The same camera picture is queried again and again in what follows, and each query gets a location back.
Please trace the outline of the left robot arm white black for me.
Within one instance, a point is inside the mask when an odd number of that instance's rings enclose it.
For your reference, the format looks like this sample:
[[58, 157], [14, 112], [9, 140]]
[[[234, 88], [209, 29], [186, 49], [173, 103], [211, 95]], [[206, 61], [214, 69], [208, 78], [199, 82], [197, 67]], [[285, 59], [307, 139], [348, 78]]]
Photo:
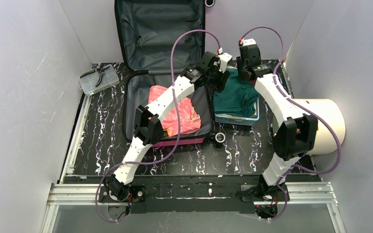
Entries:
[[206, 85], [215, 91], [224, 89], [229, 73], [226, 71], [232, 55], [215, 55], [205, 52], [202, 59], [182, 70], [162, 95], [146, 106], [139, 106], [135, 114], [135, 135], [121, 165], [111, 175], [118, 185], [129, 185], [138, 165], [152, 145], [161, 141], [164, 135], [162, 123], [166, 116], [184, 98]]

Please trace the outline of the teal green garment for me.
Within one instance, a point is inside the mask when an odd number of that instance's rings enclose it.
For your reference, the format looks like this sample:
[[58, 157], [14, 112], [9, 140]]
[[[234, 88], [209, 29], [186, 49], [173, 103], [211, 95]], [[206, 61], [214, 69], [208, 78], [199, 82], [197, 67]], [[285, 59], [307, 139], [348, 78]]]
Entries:
[[213, 105], [216, 114], [226, 114], [233, 117], [253, 117], [254, 104], [259, 93], [253, 85], [242, 80], [236, 68], [227, 68], [230, 76], [221, 92], [214, 93]]

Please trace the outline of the pink patterned garment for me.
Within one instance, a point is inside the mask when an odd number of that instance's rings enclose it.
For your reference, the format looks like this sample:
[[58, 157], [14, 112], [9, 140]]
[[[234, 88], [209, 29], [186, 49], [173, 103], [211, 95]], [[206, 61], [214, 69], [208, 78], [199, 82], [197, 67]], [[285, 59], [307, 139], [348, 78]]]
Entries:
[[[155, 101], [167, 90], [166, 87], [154, 85], [150, 87], [148, 104]], [[181, 134], [196, 133], [202, 125], [200, 115], [195, 111], [190, 98], [184, 98], [178, 103], [181, 120]], [[164, 137], [177, 136], [179, 132], [176, 109], [173, 108], [162, 122]]]

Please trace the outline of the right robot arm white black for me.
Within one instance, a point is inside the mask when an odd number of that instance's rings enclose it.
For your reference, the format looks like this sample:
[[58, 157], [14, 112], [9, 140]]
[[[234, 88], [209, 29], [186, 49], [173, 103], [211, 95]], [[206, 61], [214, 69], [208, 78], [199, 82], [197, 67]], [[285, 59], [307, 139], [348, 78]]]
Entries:
[[273, 68], [261, 63], [260, 50], [253, 39], [239, 44], [238, 73], [255, 81], [254, 88], [267, 102], [276, 119], [273, 125], [273, 158], [262, 173], [265, 186], [281, 184], [287, 173], [314, 147], [318, 120], [296, 107], [283, 89]]

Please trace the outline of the pink hard-shell suitcase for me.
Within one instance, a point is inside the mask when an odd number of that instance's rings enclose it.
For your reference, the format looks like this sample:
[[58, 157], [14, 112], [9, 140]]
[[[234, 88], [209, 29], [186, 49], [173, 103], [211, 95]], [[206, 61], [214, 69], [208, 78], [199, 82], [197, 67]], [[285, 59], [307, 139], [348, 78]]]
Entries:
[[150, 88], [170, 87], [187, 66], [205, 55], [203, 0], [117, 0], [114, 5], [125, 65], [133, 72], [125, 85], [122, 131], [131, 140], [135, 114], [148, 104]]

